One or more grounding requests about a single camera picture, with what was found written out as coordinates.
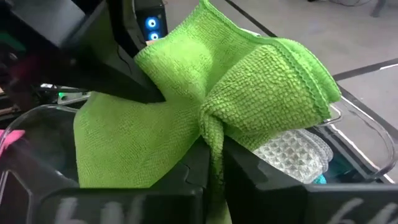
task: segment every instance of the blue led light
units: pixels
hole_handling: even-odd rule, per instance
[[[153,32],[151,32],[151,33],[148,35],[148,39],[149,39],[149,40],[157,40],[157,39],[159,39],[159,38],[161,38],[161,37],[159,36],[159,33],[156,32],[156,31],[153,31]]]
[[[149,30],[155,30],[159,28],[159,20],[156,17],[148,17],[145,20],[145,27]]]

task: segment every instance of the black machine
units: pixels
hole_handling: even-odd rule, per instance
[[[132,60],[167,34],[161,1],[1,0],[0,10],[0,87],[14,114],[52,99],[41,83],[164,101]],[[223,158],[233,223],[397,223],[395,185],[359,184],[357,173],[355,184],[303,185],[230,138]],[[76,172],[64,178],[11,145],[0,157],[0,223],[205,223],[209,166],[198,139],[149,189],[79,189]]]

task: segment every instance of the pink object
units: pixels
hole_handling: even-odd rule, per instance
[[[0,156],[3,152],[3,150],[7,149],[9,145],[14,143],[16,140],[20,139],[23,135],[25,134],[24,130],[15,130],[11,131],[6,137],[6,140],[3,142],[3,144],[0,146]]]

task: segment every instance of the green microfiber cloth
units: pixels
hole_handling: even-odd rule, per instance
[[[201,134],[222,199],[225,134],[254,150],[281,131],[330,118],[328,105],[340,97],[305,47],[245,32],[208,0],[134,60],[166,102],[92,94],[74,124],[82,187],[150,187]]]

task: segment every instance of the gray floor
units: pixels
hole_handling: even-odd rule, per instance
[[[328,1],[232,1],[279,37],[304,44],[332,75],[398,58],[398,1],[396,5],[389,4],[380,18],[370,16],[375,0],[359,7],[345,7]],[[180,24],[198,2],[168,0],[169,30]],[[238,26],[265,35],[225,0],[211,2]],[[398,129],[398,66],[338,83]],[[389,154],[382,146],[384,140],[375,131],[378,128],[369,129],[369,123],[352,116],[350,110],[345,112],[348,116],[336,128],[342,130],[375,166],[382,167],[389,160]],[[398,182],[398,167],[389,175]]]

